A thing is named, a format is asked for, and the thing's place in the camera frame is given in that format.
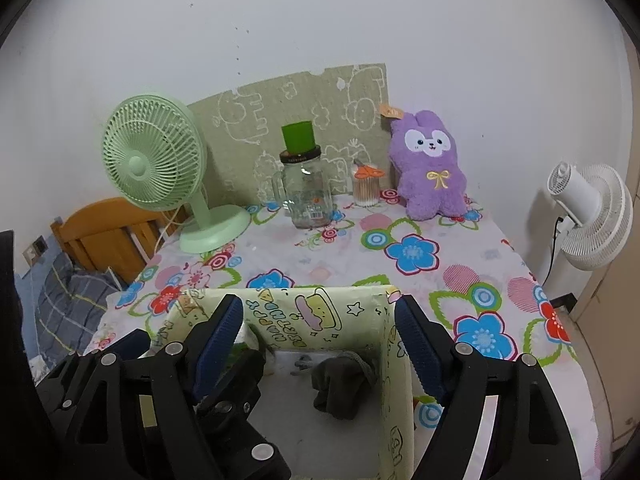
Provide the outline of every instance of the purple plush toy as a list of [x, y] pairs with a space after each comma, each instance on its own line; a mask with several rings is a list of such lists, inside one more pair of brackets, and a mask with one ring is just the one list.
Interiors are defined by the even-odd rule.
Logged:
[[408, 113], [391, 124], [389, 158], [401, 172], [398, 194], [406, 199], [413, 220], [437, 213], [466, 213], [466, 178], [458, 167], [456, 142], [433, 112]]

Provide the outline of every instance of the fan grille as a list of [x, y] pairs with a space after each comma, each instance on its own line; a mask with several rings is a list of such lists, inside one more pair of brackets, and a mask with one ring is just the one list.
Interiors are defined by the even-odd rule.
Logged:
[[184, 105], [154, 95], [122, 102], [109, 118], [102, 140], [107, 175], [137, 206], [178, 207], [204, 177], [204, 142]]
[[564, 188], [569, 184], [569, 180], [571, 179], [571, 172], [572, 168], [566, 162], [561, 162], [551, 172], [547, 181], [547, 187], [552, 196], [559, 195], [564, 191]]
[[574, 267], [593, 270], [622, 250], [631, 228], [633, 205], [625, 183], [612, 167], [593, 164], [580, 174], [600, 193], [602, 208], [593, 222], [569, 231], [562, 252]]

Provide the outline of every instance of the white circulator fan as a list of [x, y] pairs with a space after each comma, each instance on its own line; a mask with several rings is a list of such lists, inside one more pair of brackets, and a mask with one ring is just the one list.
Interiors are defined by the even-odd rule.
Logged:
[[209, 209], [200, 190], [206, 142], [179, 101], [142, 94], [121, 102], [105, 127], [102, 160], [113, 185], [138, 207], [167, 211], [190, 204], [195, 221], [180, 232], [180, 249], [186, 253], [222, 247], [251, 221], [237, 205]]
[[560, 162], [546, 186], [567, 212], [557, 234], [566, 233], [561, 249], [572, 266], [594, 270], [618, 256], [631, 231], [634, 205], [616, 170], [592, 164], [578, 171]]

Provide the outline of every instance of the cartoon cake drawing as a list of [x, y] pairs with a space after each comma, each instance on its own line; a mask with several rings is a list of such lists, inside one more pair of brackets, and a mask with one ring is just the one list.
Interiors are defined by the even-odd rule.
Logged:
[[325, 328], [342, 328], [340, 317], [324, 288], [316, 288], [314, 294], [308, 298], [301, 294], [297, 296], [296, 307], [302, 319], [316, 332]]
[[395, 303], [402, 298], [402, 292], [396, 286], [390, 285], [386, 288], [386, 300], [389, 304]]

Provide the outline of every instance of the jar lid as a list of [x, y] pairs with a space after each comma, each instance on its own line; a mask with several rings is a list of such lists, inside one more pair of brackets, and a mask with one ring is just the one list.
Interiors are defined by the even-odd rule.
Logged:
[[318, 158], [321, 154], [322, 149], [316, 144], [313, 149], [304, 153], [289, 153], [289, 150], [284, 150], [280, 153], [280, 161], [282, 164], [297, 164]]

